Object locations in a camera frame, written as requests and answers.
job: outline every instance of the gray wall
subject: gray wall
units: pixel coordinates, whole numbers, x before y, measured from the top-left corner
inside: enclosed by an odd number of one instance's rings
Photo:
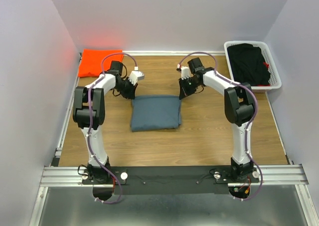
[[[51,0],[0,0],[0,225],[28,225],[74,83],[77,50]]]
[[[286,0],[53,0],[76,46],[223,50],[263,40]]]
[[[283,86],[269,93],[288,156],[302,163],[319,211],[319,4],[288,0],[266,37]]]

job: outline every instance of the folded gray towel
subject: folded gray towel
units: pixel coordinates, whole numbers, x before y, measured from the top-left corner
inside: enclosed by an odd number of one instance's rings
[[[142,95],[132,100],[131,130],[177,129],[181,101],[174,95]]]

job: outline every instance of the folded orange towel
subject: folded orange towel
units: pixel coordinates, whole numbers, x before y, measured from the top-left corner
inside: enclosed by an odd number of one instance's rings
[[[78,77],[98,77],[101,72],[101,61],[109,54],[122,52],[122,50],[88,50],[84,49]],[[123,55],[113,55],[104,61],[104,70],[108,70],[112,60],[122,61]]]

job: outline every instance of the wooden surface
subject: wooden surface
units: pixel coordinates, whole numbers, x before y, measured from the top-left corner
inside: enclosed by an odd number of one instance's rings
[[[176,69],[182,56],[137,56],[145,80],[139,82],[136,95],[179,95]],[[206,67],[214,67],[208,56],[200,57]],[[217,56],[218,71],[229,77],[226,58]],[[125,57],[129,72],[132,61]],[[93,78],[82,78],[80,86]],[[256,94],[259,111],[252,126],[251,145],[254,159],[261,165],[287,164],[283,147],[272,117],[266,94]],[[224,114],[223,96],[211,88],[182,101],[182,125],[177,130],[130,131],[130,100],[105,96],[106,119],[103,124],[104,147],[112,166],[182,166],[228,165],[233,152],[230,123]],[[86,165],[88,152],[85,139],[72,118],[69,121],[59,166]]]

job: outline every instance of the white robotic arm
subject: white robotic arm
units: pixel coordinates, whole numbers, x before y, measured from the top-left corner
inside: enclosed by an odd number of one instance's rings
[[[108,161],[108,155],[105,152],[102,137],[102,124],[105,118],[104,95],[109,90],[116,89],[124,98],[134,99],[138,81],[144,79],[144,74],[137,70],[132,71],[126,79],[122,79],[122,66],[120,62],[112,61],[110,70],[105,74],[100,74],[99,78],[91,84],[85,87],[77,87],[74,93],[73,120],[77,122],[81,128],[88,147],[87,137],[90,126],[89,107],[83,105],[83,103],[88,102],[88,89],[92,87],[93,127],[90,132],[90,146],[99,162],[103,165]],[[91,157],[89,147],[88,152],[90,155],[88,164],[99,167],[98,162]]]
[[[251,162],[250,130],[252,124],[247,128],[248,122],[254,114],[254,103],[250,94],[239,89],[231,80],[226,81],[224,77],[219,77],[218,72],[213,68],[203,67],[199,58],[188,62],[189,68],[182,66],[181,79],[179,79],[180,95],[182,99],[195,93],[199,85],[209,86],[224,96],[225,115],[232,125],[234,150],[231,158],[234,174],[242,177],[253,170]],[[244,98],[243,102],[238,102],[238,97]]]

